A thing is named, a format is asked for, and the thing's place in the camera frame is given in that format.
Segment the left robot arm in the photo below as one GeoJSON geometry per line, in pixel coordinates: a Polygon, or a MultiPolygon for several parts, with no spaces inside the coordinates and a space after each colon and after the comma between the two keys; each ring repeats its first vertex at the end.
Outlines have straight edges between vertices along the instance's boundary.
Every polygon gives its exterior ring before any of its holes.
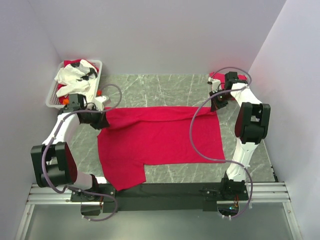
{"type": "Polygon", "coordinates": [[[80,124],[90,125],[95,130],[110,126],[104,110],[108,97],[101,95],[88,101],[82,94],[71,94],[59,109],[57,122],[49,137],[31,148],[33,170],[40,188],[71,186],[81,189],[88,201],[96,200],[100,188],[96,177],[77,169],[69,148],[69,142],[80,124]]]}

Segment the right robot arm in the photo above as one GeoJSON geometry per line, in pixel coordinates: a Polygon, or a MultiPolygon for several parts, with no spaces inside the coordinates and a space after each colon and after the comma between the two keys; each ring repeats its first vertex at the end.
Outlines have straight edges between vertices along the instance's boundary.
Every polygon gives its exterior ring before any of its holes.
{"type": "Polygon", "coordinates": [[[271,107],[262,103],[253,94],[245,76],[229,71],[225,74],[212,72],[208,83],[214,96],[210,111],[215,112],[235,100],[240,107],[234,126],[236,147],[232,163],[221,179],[219,193],[223,199],[230,200],[247,193],[245,187],[246,171],[255,149],[266,138],[269,128],[271,107]]]}

